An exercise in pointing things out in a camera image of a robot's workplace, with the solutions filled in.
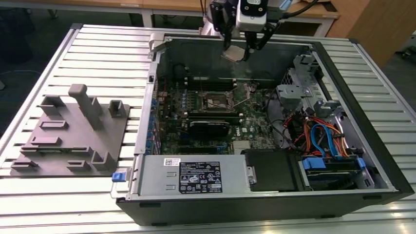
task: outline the metal bracket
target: metal bracket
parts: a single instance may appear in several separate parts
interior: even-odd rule
[[[149,50],[153,52],[153,49],[163,44],[164,33],[152,33],[149,38]]]
[[[339,106],[339,101],[317,101],[313,105],[316,116],[320,118],[327,118]]]

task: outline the blue latch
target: blue latch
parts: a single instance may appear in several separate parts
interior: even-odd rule
[[[363,158],[357,159],[360,168],[365,168],[365,162]]]
[[[111,177],[112,182],[125,182],[125,174],[125,172],[115,172]]]
[[[304,159],[301,161],[303,165],[304,165],[304,169],[325,169],[325,162],[324,159],[321,157],[308,157],[307,159]]]

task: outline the metal slatted table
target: metal slatted table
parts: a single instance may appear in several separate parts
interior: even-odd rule
[[[44,95],[63,95],[72,83],[88,85],[99,102],[121,99],[132,106],[119,167],[129,167],[140,124],[151,33],[197,34],[193,30],[84,25],[69,30],[57,52],[0,140],[0,232],[1,233],[412,233],[416,230],[416,195],[388,205],[367,207],[332,219],[223,223],[205,226],[140,227],[120,211],[115,197],[127,183],[111,178],[8,178],[20,146],[43,113],[36,105]],[[319,40],[340,70],[388,150],[416,189],[416,114],[369,56],[347,39],[277,36],[277,39]],[[335,97],[333,88],[325,79]]]

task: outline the table leg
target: table leg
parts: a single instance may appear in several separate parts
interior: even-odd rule
[[[145,28],[153,27],[153,12],[151,9],[141,9],[143,24]]]
[[[317,30],[315,32],[315,37],[324,38],[327,36],[333,21],[335,19],[324,19],[323,23],[319,25]]]

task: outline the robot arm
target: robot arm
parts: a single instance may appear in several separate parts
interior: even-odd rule
[[[213,0],[203,34],[216,35],[213,31],[217,32],[224,40],[223,56],[232,61],[247,61],[249,54],[261,50],[276,33],[280,20],[305,12],[317,1],[313,0],[301,10],[288,13],[292,0]],[[231,45],[232,36],[240,32],[245,36],[245,49]]]

